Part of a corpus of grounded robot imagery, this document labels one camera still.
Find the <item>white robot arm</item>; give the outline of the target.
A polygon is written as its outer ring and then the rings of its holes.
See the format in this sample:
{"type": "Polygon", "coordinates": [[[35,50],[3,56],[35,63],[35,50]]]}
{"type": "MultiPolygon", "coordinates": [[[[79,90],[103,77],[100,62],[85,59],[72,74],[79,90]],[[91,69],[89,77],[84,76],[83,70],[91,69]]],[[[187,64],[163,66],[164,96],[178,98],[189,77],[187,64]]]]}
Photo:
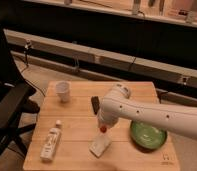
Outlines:
{"type": "Polygon", "coordinates": [[[126,85],[115,84],[100,101],[98,125],[111,128],[124,118],[197,140],[197,107],[139,102],[130,95],[126,85]]]}

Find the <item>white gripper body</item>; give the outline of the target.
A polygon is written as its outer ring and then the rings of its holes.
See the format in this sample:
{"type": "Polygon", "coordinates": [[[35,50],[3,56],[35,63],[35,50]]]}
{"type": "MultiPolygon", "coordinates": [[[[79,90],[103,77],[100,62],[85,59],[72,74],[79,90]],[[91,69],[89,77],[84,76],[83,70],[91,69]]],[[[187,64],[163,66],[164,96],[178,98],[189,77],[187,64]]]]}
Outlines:
{"type": "Polygon", "coordinates": [[[112,128],[117,122],[118,118],[116,116],[106,114],[103,112],[99,112],[97,115],[98,120],[98,127],[106,127],[106,128],[112,128]]]}

